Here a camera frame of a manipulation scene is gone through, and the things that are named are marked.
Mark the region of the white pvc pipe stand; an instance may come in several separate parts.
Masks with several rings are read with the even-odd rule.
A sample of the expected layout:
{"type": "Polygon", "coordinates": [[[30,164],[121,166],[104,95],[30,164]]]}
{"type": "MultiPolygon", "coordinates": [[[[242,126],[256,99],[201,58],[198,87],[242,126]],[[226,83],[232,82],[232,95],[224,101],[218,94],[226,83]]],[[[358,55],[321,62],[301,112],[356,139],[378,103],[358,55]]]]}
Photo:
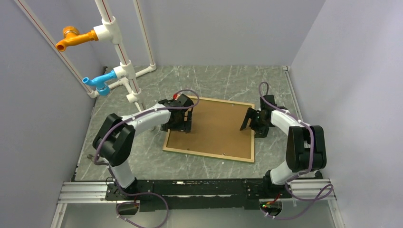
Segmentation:
{"type": "MultiPolygon", "coordinates": [[[[64,52],[60,52],[56,49],[56,42],[53,37],[46,30],[44,25],[41,23],[39,18],[31,10],[28,4],[24,0],[15,1],[16,5],[21,9],[21,11],[26,15],[28,20],[31,21],[33,26],[38,30],[38,32],[43,36],[43,38],[48,42],[51,48],[55,51],[57,56],[62,60],[66,67],[71,71],[73,76],[79,81],[82,87],[85,89],[86,93],[91,98],[99,97],[99,93],[96,91],[94,86],[85,85],[82,82],[83,77],[78,72],[77,68],[71,63],[64,52]]],[[[108,1],[97,0],[95,1],[99,14],[101,16],[101,25],[95,26],[92,30],[95,31],[98,36],[98,41],[109,41],[113,44],[116,54],[119,58],[119,66],[113,68],[117,75],[117,79],[111,79],[106,83],[109,85],[110,89],[114,89],[119,86],[123,86],[127,90],[127,100],[129,103],[134,104],[138,111],[143,111],[146,109],[144,104],[144,99],[141,95],[141,88],[137,82],[137,78],[145,74],[151,73],[156,70],[156,62],[154,61],[153,54],[151,51],[151,46],[147,38],[147,33],[145,30],[144,21],[140,12],[139,2],[134,1],[135,12],[138,17],[139,25],[144,38],[144,44],[149,58],[149,66],[136,72],[134,65],[132,64],[129,56],[126,52],[123,43],[122,33],[118,25],[116,17],[112,14],[109,7],[108,1]]]]}

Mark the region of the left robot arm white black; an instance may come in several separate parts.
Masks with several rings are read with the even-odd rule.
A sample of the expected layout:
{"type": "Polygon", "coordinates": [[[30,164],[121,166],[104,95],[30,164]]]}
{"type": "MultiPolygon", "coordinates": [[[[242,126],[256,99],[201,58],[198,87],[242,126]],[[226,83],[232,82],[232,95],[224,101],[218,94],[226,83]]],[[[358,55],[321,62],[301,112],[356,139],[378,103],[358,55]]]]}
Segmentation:
{"type": "Polygon", "coordinates": [[[164,99],[154,106],[135,114],[107,116],[93,140],[96,150],[95,165],[106,165],[118,186],[118,194],[129,200],[138,192],[138,180],[131,171],[128,158],[135,137],[155,126],[162,131],[189,133],[192,127],[193,101],[185,94],[174,94],[173,99],[164,99]]]}

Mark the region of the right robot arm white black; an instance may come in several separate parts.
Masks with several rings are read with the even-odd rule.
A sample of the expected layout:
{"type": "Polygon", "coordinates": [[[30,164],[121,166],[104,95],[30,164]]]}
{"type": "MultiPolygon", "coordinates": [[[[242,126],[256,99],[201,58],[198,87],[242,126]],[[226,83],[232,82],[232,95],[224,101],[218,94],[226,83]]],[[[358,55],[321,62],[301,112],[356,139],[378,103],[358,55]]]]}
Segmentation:
{"type": "Polygon", "coordinates": [[[271,127],[279,128],[287,136],[284,161],[266,172],[260,189],[267,197],[286,190],[286,184],[311,171],[325,168],[327,164],[324,130],[319,125],[309,125],[293,116],[289,110],[277,106],[273,95],[260,97],[260,108],[248,108],[240,127],[249,127],[256,138],[265,138],[271,127]]]}

